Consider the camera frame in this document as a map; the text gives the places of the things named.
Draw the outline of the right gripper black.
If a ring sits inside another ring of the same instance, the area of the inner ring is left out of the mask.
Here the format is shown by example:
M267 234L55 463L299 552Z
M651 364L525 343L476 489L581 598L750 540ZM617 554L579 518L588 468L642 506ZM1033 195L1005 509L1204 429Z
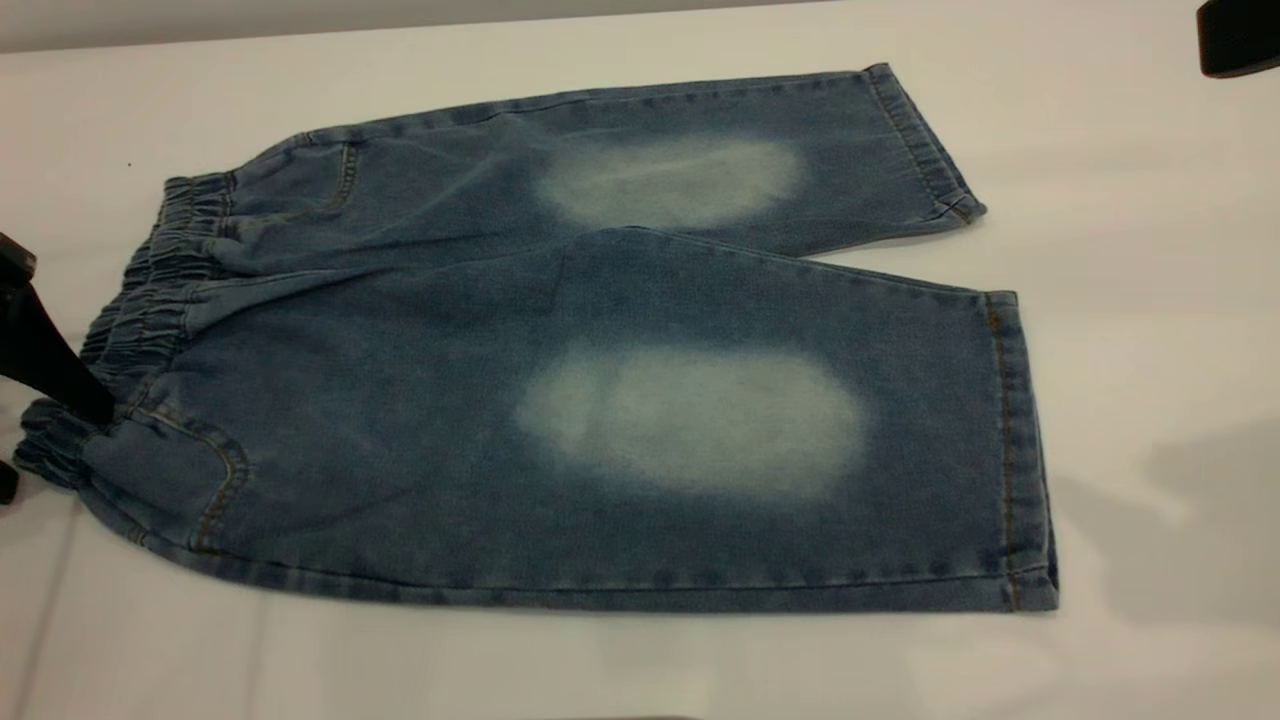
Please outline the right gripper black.
M1199 69L1215 79L1279 65L1279 3L1207 1L1197 9Z

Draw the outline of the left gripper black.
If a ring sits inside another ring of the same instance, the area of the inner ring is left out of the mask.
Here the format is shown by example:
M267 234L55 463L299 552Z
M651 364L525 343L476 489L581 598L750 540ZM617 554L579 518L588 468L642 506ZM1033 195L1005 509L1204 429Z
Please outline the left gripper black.
M0 234L1 374L68 407L93 424L113 419L115 398L70 348L29 286L37 258L8 234ZM10 505L20 474L0 461L0 505Z

